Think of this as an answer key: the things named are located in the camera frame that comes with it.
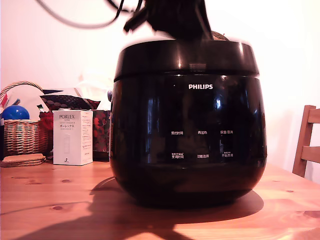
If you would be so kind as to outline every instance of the philips logo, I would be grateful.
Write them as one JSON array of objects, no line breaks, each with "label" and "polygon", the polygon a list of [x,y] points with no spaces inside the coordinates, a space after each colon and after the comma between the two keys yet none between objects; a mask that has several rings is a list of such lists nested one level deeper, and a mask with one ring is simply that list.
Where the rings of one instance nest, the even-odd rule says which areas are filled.
[{"label": "philips logo", "polygon": [[189,89],[213,89],[212,84],[189,84]]}]

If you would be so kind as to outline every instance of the black rice cooker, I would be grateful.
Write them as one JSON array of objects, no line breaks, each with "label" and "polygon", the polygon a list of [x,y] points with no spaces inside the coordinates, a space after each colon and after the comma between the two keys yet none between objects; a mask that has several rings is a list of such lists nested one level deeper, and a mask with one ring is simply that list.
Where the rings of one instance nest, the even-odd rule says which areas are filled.
[{"label": "black rice cooker", "polygon": [[267,160],[252,48],[151,41],[125,48],[111,101],[109,160],[140,203],[204,206],[250,192]]}]

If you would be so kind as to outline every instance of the black object on top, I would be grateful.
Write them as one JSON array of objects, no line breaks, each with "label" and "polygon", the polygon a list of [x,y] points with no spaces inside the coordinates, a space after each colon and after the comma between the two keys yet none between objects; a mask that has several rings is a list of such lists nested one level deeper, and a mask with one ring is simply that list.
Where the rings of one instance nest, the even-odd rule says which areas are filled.
[{"label": "black object on top", "polygon": [[160,40],[131,45],[119,55],[115,82],[138,74],[259,74],[252,48],[234,41]]}]

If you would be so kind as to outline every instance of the wicker basket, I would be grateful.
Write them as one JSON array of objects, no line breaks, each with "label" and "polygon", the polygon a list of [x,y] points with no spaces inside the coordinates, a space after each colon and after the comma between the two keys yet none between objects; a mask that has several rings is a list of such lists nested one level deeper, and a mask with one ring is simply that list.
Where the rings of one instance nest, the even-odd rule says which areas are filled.
[{"label": "wicker basket", "polygon": [[[10,89],[30,85],[41,89],[35,83],[20,81],[5,87],[0,93],[2,99]],[[4,121],[4,155],[44,154],[53,149],[53,134],[34,120],[5,120]]]}]

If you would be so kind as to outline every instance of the white wall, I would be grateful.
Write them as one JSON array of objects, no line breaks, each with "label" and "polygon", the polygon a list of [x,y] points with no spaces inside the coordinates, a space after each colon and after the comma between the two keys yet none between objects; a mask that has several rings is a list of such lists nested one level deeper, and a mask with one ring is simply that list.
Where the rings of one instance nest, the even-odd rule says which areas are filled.
[{"label": "white wall", "polygon": [[[105,22],[115,14],[103,0],[45,2],[82,23]],[[252,45],[264,97],[268,161],[291,171],[303,107],[320,107],[320,1],[206,0],[206,6],[214,31]],[[43,88],[74,87],[87,68],[112,79],[121,49],[160,38],[147,24],[125,35],[128,17],[105,29],[79,30],[53,19],[34,0],[1,0],[1,87],[22,80]],[[320,146],[318,126],[314,133],[311,144]],[[308,163],[306,174],[318,183],[319,165]]]}]

